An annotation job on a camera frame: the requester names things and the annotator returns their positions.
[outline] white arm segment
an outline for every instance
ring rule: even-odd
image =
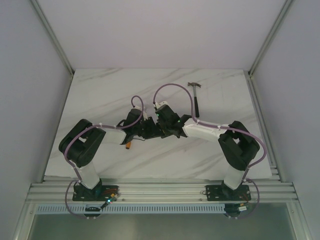
[[[210,142],[217,141],[220,135],[224,134],[227,131],[224,129],[217,129],[217,128],[198,125],[192,118],[190,118],[188,121],[185,122],[184,127],[182,129],[188,137],[204,139]],[[237,170],[229,165],[223,182],[229,188],[231,188],[232,190],[235,190],[241,184],[242,177],[244,174],[245,174],[245,171]]]
[[[105,132],[103,143],[122,144],[126,137],[126,133],[120,129],[107,128]],[[100,178],[92,161],[83,167],[76,168],[82,178],[81,184],[87,189],[93,189],[99,183]]]

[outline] hammer handle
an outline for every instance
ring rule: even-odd
[[[198,100],[197,97],[194,97],[194,109],[195,109],[195,116],[198,118],[200,117],[199,115],[199,107],[198,107]]]

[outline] table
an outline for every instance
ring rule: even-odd
[[[166,83],[197,89],[200,119],[219,124],[242,122],[252,133],[262,137],[243,70],[179,68],[108,68],[77,69],[68,93],[61,121],[46,168],[46,176],[75,177],[58,145],[81,119],[93,124],[116,125],[127,117],[133,95],[142,97],[148,116],[157,119],[153,108],[155,91]],[[190,114],[187,94],[175,86],[160,90],[157,102],[167,101],[180,116]],[[258,152],[255,160],[263,154]],[[102,142],[93,159],[101,178],[108,179],[208,179],[222,180],[228,163],[217,142],[170,136],[146,141],[133,140],[131,148]],[[247,175],[253,179],[272,176],[265,158]]]

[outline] hammer head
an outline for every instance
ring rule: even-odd
[[[199,83],[197,83],[197,82],[188,82],[188,86],[201,88],[201,85]]]

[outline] orange object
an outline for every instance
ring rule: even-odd
[[[131,142],[128,142],[126,145],[125,145],[125,149],[130,149],[131,147]]]

